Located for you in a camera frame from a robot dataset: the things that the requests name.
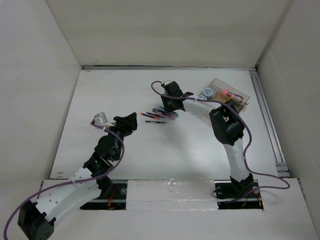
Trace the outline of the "blue round putty tub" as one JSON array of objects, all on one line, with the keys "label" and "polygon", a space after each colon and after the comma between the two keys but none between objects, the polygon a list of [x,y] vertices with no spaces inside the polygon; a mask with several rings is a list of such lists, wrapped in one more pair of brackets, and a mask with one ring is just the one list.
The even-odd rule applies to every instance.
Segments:
[{"label": "blue round putty tub", "polygon": [[205,100],[205,101],[208,100],[208,98],[205,95],[202,95],[202,94],[198,95],[197,98],[200,99],[200,100]]},{"label": "blue round putty tub", "polygon": [[205,87],[202,90],[202,94],[206,97],[207,100],[211,100],[215,96],[215,90],[211,87]]}]

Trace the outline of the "blue grip gel pen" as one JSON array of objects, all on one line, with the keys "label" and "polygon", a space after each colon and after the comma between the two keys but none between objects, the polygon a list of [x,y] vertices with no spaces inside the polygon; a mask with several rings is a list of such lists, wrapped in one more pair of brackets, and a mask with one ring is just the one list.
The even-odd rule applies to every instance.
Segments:
[{"label": "blue grip gel pen", "polygon": [[159,113],[159,114],[162,114],[162,115],[171,117],[171,118],[176,118],[176,117],[179,116],[178,114],[165,112],[165,111],[163,111],[163,110],[161,110],[161,109],[158,109],[158,108],[153,108],[153,109],[152,109],[152,112],[153,112],[153,113]]}]

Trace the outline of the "pink capped crayon tube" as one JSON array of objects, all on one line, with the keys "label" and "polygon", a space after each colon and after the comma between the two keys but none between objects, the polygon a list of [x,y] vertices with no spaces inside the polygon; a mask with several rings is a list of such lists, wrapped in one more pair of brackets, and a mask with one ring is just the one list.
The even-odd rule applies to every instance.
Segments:
[{"label": "pink capped crayon tube", "polygon": [[239,103],[241,103],[243,101],[243,97],[241,95],[237,95],[235,93],[232,93],[230,91],[228,91],[227,89],[222,89],[220,91],[223,95],[229,97],[230,99],[233,99]]}]

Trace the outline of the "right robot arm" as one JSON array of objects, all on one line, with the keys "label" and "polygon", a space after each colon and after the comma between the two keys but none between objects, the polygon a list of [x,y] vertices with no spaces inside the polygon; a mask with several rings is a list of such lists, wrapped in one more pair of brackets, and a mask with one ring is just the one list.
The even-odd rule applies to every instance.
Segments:
[{"label": "right robot arm", "polygon": [[230,183],[233,198],[246,195],[253,189],[253,174],[245,163],[243,137],[245,125],[233,103],[222,103],[194,96],[191,92],[180,89],[175,81],[161,83],[164,93],[161,94],[163,107],[167,112],[181,110],[202,117],[209,117],[214,136],[223,145],[230,166]]}]

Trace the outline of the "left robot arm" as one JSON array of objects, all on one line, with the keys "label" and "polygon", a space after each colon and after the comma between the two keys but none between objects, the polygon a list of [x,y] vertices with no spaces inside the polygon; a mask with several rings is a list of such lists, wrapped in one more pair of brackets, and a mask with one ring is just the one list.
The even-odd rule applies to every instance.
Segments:
[{"label": "left robot arm", "polygon": [[113,182],[108,174],[123,159],[124,138],[138,128],[137,114],[116,116],[108,122],[101,113],[91,125],[106,132],[91,157],[68,181],[44,189],[46,195],[36,201],[29,199],[19,208],[17,224],[29,240],[47,240],[65,217],[87,202],[111,194]]}]

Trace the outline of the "clear three-compartment desk organizer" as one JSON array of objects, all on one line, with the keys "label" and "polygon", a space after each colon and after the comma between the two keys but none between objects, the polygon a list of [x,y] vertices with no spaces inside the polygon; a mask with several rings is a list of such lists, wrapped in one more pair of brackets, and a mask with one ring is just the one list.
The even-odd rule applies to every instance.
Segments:
[{"label": "clear three-compartment desk organizer", "polygon": [[[235,107],[235,109],[236,109],[236,111],[238,113],[240,113],[248,105],[248,101],[250,99],[250,96],[248,96],[248,95],[244,94],[243,92],[233,88],[232,86],[230,86],[227,83],[219,80],[218,78],[214,78],[212,80],[212,82],[207,84],[204,88],[207,88],[207,87],[212,88],[215,91],[214,97],[212,99],[208,99],[208,100],[215,100],[215,101],[219,101],[219,102],[223,102],[223,103],[232,102],[234,107]],[[203,89],[199,92],[198,95],[203,95],[203,93],[202,93]],[[226,90],[230,91],[233,94],[242,96],[243,97],[243,101],[242,102],[237,102],[234,99],[225,96],[224,94],[221,93],[222,89],[226,89]]]}]

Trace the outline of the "red ink refill pen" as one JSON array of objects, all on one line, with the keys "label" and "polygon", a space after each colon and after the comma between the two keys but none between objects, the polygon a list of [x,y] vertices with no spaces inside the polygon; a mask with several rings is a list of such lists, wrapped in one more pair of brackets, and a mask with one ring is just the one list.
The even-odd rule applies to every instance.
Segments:
[{"label": "red ink refill pen", "polygon": [[157,114],[154,114],[154,113],[150,113],[150,112],[141,112],[140,113],[142,116],[145,116],[145,117],[149,117],[149,118],[153,118],[153,119],[163,119],[164,117],[161,116],[161,115],[157,115]]}]

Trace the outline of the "black ink refill pen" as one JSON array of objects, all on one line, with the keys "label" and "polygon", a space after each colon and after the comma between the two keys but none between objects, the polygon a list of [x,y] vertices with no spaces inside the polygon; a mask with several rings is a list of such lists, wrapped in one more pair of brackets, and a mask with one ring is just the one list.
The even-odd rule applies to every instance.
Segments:
[{"label": "black ink refill pen", "polygon": [[166,124],[166,122],[163,122],[163,121],[154,121],[154,120],[145,120],[145,123],[150,123],[150,124]]}]

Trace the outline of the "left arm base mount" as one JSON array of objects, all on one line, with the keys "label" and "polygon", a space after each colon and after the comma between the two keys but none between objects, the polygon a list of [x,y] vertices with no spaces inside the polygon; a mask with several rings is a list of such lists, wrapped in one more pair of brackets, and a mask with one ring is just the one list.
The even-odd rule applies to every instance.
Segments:
[{"label": "left arm base mount", "polygon": [[99,196],[83,206],[81,210],[125,210],[128,193],[128,181],[127,180],[115,180],[111,191],[106,196]]}]

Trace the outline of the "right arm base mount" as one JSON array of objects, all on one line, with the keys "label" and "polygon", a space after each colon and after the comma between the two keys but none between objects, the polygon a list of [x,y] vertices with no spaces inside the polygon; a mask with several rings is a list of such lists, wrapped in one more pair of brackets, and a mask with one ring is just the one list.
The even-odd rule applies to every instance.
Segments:
[{"label": "right arm base mount", "polygon": [[216,180],[211,196],[216,199],[218,210],[263,210],[261,193],[252,188],[236,193],[230,180]]}]

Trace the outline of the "aluminium side rail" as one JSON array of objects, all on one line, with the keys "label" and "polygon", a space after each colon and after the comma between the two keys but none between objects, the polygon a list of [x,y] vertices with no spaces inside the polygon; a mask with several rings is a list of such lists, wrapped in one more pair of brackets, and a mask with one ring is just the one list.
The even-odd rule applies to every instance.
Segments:
[{"label": "aluminium side rail", "polygon": [[268,137],[274,155],[275,167],[278,172],[278,175],[280,178],[283,179],[291,178],[291,174],[287,166],[285,156],[282,152],[280,141],[256,69],[251,68],[249,70],[249,75],[263,116],[264,124],[267,129]]}]

